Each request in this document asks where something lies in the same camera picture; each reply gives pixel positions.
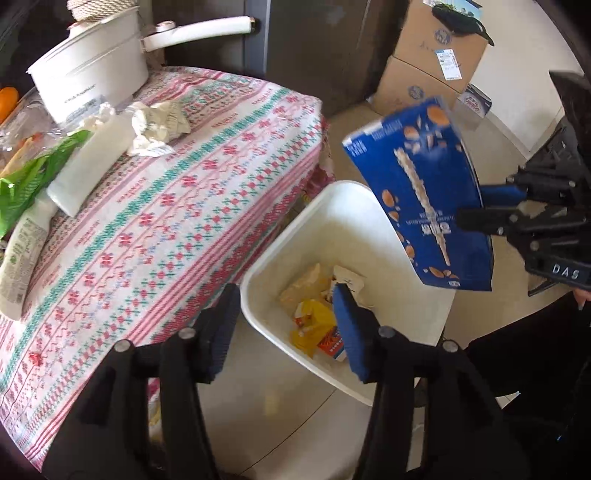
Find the crumpled tissue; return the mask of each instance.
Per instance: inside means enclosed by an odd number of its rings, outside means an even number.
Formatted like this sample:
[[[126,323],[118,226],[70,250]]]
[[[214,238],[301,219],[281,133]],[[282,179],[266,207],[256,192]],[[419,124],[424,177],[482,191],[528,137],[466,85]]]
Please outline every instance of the crumpled tissue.
[[[191,131],[178,102],[155,103],[151,106],[135,102],[130,108],[135,110],[131,125],[137,137],[128,148],[128,155],[144,157],[169,155],[174,153],[174,149],[168,143]]]

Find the black pants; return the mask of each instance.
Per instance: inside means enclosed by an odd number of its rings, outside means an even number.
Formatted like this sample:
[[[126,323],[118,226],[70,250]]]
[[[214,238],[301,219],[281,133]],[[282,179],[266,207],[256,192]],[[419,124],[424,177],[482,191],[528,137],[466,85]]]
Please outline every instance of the black pants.
[[[504,413],[536,480],[575,478],[578,461],[591,469],[590,321],[591,304],[580,312],[568,294],[466,349],[496,397],[520,392]]]

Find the orange fruit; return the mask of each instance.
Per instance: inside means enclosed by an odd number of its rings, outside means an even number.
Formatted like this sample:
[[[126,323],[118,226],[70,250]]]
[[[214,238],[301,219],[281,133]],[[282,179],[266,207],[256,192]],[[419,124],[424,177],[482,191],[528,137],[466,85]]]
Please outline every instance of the orange fruit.
[[[18,103],[18,91],[14,87],[0,90],[0,124],[6,120]]]

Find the white wall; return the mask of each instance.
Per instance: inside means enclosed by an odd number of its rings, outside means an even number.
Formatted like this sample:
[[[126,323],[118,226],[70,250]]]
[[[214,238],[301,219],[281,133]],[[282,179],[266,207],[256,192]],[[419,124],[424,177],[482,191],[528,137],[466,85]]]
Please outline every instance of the white wall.
[[[533,0],[478,1],[482,23],[495,46],[486,48],[472,84],[491,98],[491,112],[528,156],[527,151],[538,147],[548,127],[561,117],[560,98],[548,71],[582,70],[562,35]]]

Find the person's leg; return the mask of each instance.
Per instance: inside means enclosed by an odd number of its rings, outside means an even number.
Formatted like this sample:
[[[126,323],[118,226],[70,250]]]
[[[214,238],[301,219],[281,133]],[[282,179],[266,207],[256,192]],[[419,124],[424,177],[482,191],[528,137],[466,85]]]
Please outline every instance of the person's leg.
[[[473,340],[466,354],[494,395],[544,383],[587,352],[591,306],[578,311],[569,293],[539,312]]]
[[[567,478],[568,451],[557,439],[573,418],[573,389],[591,351],[590,320],[591,306],[578,311],[568,294],[466,349],[496,396],[521,393],[503,411],[532,479]]]

